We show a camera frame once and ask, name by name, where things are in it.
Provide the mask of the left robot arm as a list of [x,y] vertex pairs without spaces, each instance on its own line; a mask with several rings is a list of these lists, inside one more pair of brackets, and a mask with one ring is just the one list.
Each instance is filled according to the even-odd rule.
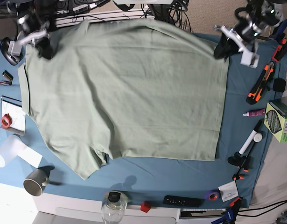
[[282,11],[267,0],[249,0],[245,7],[237,8],[234,15],[238,20],[234,27],[215,26],[222,35],[214,50],[214,58],[227,59],[241,53],[241,64],[256,68],[259,62],[256,39],[268,28],[275,28],[283,22]]

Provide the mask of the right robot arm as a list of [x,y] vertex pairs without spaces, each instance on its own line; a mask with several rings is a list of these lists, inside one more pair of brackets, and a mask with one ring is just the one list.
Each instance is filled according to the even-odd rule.
[[13,66],[23,58],[22,48],[31,44],[38,50],[39,57],[51,59],[49,32],[55,28],[54,13],[56,0],[7,0],[9,13],[16,15],[17,34],[14,40],[6,37],[0,42],[0,51]]

